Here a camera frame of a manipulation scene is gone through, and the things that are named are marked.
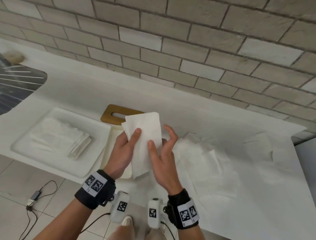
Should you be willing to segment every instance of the black wrist strap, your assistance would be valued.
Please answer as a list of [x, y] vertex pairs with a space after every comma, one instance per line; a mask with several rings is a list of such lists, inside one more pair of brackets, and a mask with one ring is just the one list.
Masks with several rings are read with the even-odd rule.
[[115, 189], [115, 180], [99, 169], [84, 181], [75, 198], [94, 210], [98, 205], [105, 206], [113, 197]]
[[168, 198], [166, 213], [177, 229], [188, 229], [198, 225], [197, 209], [185, 189], [177, 195], [169, 195]]

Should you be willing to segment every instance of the qr-like marker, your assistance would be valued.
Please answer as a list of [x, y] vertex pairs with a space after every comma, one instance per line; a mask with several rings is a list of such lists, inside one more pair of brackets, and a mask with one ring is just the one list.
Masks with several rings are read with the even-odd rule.
[[189, 215], [188, 210], [181, 211], [180, 212], [180, 216], [181, 216], [181, 219], [182, 219], [183, 222], [187, 221], [187, 220], [190, 220], [190, 215]]
[[118, 211], [125, 212], [126, 207], [127, 207], [127, 203], [120, 201], [118, 205]]
[[90, 177], [85, 181], [85, 183], [90, 186], [91, 183], [95, 180], [95, 177], [93, 175], [90, 175]]
[[100, 189], [103, 187], [103, 185], [104, 184], [101, 183], [99, 180], [96, 180], [91, 188], [98, 193], [100, 191]]
[[156, 209], [150, 208], [150, 209], [149, 209], [149, 216], [150, 216], [151, 218], [156, 218], [156, 216], [157, 216]]
[[197, 215], [197, 212], [196, 212], [194, 206], [189, 207], [189, 210], [190, 210], [190, 212], [191, 212], [192, 217], [194, 218], [194, 217]]

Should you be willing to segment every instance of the wooden board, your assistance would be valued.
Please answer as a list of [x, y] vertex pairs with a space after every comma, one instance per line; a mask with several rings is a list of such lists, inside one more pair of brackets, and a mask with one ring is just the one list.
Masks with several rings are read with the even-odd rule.
[[125, 122], [124, 118], [112, 116], [113, 113], [120, 113], [124, 115], [135, 115], [135, 114], [142, 114], [144, 112], [109, 104], [101, 116], [101, 121], [104, 123], [110, 123], [114, 125], [121, 125], [123, 122]]

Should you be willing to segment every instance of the beige pants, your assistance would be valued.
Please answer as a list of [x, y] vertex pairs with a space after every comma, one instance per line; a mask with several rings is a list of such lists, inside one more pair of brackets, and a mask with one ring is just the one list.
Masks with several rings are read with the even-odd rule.
[[[134, 240], [134, 227], [133, 226], [119, 226], [115, 232], [107, 240]], [[165, 235], [160, 229], [152, 229], [145, 237], [145, 240], [167, 240]]]

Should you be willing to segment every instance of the finger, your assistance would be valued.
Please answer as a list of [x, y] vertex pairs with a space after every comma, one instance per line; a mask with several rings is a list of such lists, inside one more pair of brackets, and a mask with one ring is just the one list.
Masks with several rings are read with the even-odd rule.
[[178, 135], [175, 133], [172, 127], [168, 126], [167, 124], [164, 124], [163, 128], [169, 133], [169, 136], [170, 136], [170, 139], [167, 141], [167, 143], [163, 147], [164, 151], [172, 151], [174, 145], [176, 144], [178, 140]]
[[124, 146], [125, 144], [128, 143], [128, 139], [127, 139], [127, 135], [125, 132], [122, 132], [115, 141], [115, 144], [119, 145], [119, 146]]
[[147, 148], [150, 156], [151, 163], [155, 166], [160, 158], [158, 157], [157, 148], [153, 140], [149, 140], [147, 143]]
[[132, 147], [135, 147], [135, 144], [139, 140], [141, 133], [142, 130], [140, 128], [136, 128], [133, 135], [131, 136], [131, 139], [128, 141], [128, 144]]
[[162, 145], [164, 146], [166, 143], [167, 143], [167, 140], [163, 138], [162, 139]]

